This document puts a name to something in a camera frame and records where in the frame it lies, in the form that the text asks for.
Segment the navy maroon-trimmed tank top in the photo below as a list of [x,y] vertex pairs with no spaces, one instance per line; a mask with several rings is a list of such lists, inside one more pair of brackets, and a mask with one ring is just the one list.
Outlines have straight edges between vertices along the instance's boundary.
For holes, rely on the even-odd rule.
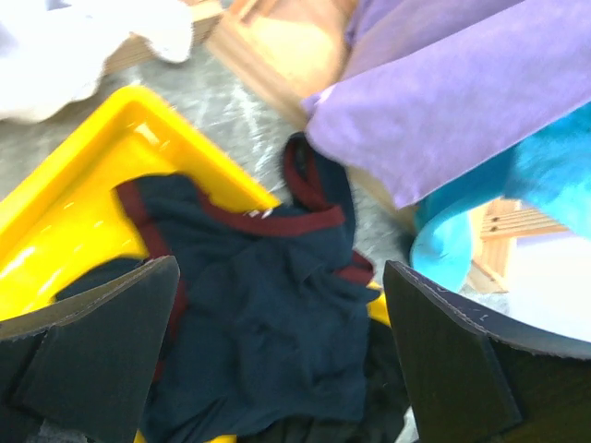
[[231,212],[183,174],[115,188],[151,257],[180,281],[139,429],[149,442],[257,433],[293,415],[364,411],[369,288],[344,168],[301,133],[283,151],[292,202]]

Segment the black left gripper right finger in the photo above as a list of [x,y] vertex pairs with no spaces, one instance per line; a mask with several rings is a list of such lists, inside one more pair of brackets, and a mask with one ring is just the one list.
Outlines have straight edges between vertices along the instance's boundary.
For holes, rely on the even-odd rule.
[[422,442],[590,439],[590,344],[450,292],[400,262],[383,283]]

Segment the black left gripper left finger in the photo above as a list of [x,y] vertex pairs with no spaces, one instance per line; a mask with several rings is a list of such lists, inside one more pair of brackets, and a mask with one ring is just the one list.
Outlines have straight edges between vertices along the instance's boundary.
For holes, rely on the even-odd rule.
[[178,280],[175,258],[160,257],[2,321],[2,441],[24,442],[46,421],[98,442],[133,441]]

